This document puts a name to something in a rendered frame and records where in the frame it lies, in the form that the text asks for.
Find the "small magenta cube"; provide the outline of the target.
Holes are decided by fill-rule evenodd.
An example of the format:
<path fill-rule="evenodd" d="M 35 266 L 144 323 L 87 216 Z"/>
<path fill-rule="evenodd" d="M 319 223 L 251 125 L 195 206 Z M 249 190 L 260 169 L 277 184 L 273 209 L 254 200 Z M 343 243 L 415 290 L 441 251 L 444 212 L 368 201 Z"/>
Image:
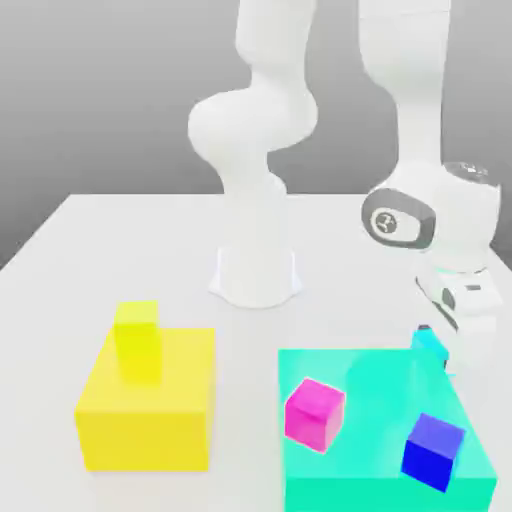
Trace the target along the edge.
<path fill-rule="evenodd" d="M 345 404 L 345 392 L 305 378 L 285 401 L 284 435 L 325 454 L 342 428 Z"/>

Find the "large turquoise box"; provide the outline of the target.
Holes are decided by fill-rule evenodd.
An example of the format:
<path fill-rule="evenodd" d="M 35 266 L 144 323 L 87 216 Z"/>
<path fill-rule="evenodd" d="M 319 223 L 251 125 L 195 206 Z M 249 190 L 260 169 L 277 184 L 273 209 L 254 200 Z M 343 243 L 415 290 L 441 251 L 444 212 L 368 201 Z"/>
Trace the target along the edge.
<path fill-rule="evenodd" d="M 405 349 L 282 349 L 279 401 L 306 379 L 346 395 L 327 452 L 282 437 L 283 512 L 488 512 L 497 474 L 440 360 Z M 401 471 L 406 441 L 426 413 L 465 431 L 446 491 Z"/>

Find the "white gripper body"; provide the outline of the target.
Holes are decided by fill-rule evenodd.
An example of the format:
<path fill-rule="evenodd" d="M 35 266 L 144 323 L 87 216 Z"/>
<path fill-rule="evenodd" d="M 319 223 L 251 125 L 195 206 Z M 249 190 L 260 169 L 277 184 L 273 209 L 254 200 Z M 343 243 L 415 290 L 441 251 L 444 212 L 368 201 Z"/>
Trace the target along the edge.
<path fill-rule="evenodd" d="M 417 276 L 416 285 L 449 329 L 447 366 L 478 368 L 490 359 L 499 316 L 499 291 L 491 276 Z"/>

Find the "large yellow box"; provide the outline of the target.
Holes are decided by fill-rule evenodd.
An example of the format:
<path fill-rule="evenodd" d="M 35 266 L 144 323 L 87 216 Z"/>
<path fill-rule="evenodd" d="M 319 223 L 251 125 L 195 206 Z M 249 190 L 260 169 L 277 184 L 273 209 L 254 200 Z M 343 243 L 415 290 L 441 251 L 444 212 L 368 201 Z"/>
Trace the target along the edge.
<path fill-rule="evenodd" d="M 209 467 L 215 331 L 164 328 L 156 375 L 125 376 L 107 335 L 75 407 L 89 471 L 201 472 Z"/>

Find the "small blue cube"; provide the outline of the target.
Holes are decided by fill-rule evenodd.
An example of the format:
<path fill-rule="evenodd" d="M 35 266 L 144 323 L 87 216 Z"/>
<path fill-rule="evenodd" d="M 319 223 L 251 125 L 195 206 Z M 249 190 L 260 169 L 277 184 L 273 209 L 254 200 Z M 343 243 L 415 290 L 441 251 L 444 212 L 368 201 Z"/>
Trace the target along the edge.
<path fill-rule="evenodd" d="M 401 472 L 445 493 L 466 430 L 421 413 L 407 437 Z"/>

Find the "small yellow cube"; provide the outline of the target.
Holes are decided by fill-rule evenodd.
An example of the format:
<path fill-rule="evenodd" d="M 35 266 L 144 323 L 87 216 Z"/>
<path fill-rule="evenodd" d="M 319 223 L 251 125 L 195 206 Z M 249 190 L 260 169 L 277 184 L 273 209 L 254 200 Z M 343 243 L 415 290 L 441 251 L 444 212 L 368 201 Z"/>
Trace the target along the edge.
<path fill-rule="evenodd" d="M 122 378 L 137 385 L 159 384 L 163 342 L 158 302 L 119 303 L 114 316 L 113 337 Z"/>

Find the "small cyan cube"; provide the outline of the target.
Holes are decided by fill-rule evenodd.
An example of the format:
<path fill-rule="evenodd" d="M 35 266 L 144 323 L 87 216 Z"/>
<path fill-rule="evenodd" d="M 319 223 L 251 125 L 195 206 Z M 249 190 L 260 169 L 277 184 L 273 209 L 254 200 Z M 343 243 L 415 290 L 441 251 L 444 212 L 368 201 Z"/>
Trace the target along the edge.
<path fill-rule="evenodd" d="M 411 349 L 426 350 L 436 356 L 443 369 L 449 361 L 449 351 L 428 324 L 421 324 L 414 331 Z"/>

